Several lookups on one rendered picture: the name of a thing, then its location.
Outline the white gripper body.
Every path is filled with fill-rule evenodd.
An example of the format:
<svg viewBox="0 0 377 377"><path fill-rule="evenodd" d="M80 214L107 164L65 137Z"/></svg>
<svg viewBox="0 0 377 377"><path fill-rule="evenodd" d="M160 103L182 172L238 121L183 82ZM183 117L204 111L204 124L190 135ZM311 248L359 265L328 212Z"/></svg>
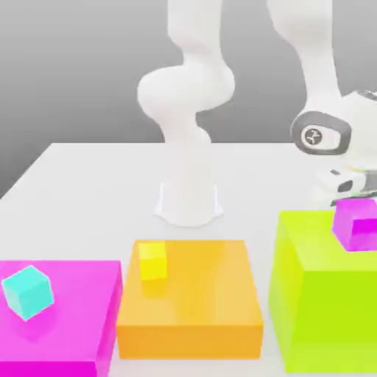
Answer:
<svg viewBox="0 0 377 377"><path fill-rule="evenodd" d="M370 193L363 192L363 193L360 193L351 197L337 198L331 201L330 206L334 207L340 200L352 200L352 199L361 199L361 198L377 198L377 191L370 192Z"/></svg>

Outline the small magenta cube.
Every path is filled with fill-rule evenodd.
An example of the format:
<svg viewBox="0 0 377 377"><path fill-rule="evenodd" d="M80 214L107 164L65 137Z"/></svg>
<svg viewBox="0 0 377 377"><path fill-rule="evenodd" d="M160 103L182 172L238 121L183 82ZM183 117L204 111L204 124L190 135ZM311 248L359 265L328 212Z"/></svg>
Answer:
<svg viewBox="0 0 377 377"><path fill-rule="evenodd" d="M332 231L348 252L377 251L377 202L371 198L339 200Z"/></svg>

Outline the small yellow cube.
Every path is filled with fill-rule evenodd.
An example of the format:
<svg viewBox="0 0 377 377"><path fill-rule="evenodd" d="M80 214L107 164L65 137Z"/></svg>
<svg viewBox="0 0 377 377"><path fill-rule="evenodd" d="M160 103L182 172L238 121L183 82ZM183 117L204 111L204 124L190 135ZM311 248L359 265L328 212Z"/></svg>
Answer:
<svg viewBox="0 0 377 377"><path fill-rule="evenodd" d="M166 242L139 242L139 267L143 281L167 277Z"/></svg>

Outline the small cyan cube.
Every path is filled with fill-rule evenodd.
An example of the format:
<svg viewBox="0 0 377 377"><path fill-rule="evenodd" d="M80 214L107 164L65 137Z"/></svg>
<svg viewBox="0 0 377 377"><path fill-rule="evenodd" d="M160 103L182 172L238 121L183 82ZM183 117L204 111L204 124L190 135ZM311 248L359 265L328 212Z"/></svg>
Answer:
<svg viewBox="0 0 377 377"><path fill-rule="evenodd" d="M40 314L54 303L49 277L29 265L1 280L8 307L23 321Z"/></svg>

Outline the large lime green box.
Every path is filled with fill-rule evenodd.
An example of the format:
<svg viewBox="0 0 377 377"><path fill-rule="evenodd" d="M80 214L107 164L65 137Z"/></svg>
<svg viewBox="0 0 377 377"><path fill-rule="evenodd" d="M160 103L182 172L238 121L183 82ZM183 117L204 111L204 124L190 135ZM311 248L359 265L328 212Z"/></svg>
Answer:
<svg viewBox="0 0 377 377"><path fill-rule="evenodd" d="M346 251L333 217L278 217L268 303L288 373L377 373L377 251Z"/></svg>

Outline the large orange box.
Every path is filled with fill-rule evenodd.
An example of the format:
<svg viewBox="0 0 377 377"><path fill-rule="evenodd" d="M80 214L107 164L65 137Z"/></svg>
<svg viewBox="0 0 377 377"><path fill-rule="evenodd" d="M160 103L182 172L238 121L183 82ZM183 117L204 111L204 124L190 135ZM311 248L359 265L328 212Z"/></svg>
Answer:
<svg viewBox="0 0 377 377"><path fill-rule="evenodd" d="M168 240L167 277L143 281L136 241L116 333L121 359L257 359L264 324L242 240Z"/></svg>

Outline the large magenta box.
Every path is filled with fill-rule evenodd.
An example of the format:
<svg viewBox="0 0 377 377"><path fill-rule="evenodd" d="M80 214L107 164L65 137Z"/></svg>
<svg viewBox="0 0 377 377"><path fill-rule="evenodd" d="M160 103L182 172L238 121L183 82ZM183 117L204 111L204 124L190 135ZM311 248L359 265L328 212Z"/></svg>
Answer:
<svg viewBox="0 0 377 377"><path fill-rule="evenodd" d="M0 280L29 265L49 277L54 304L24 321L0 286L0 377L108 377L120 261L0 261Z"/></svg>

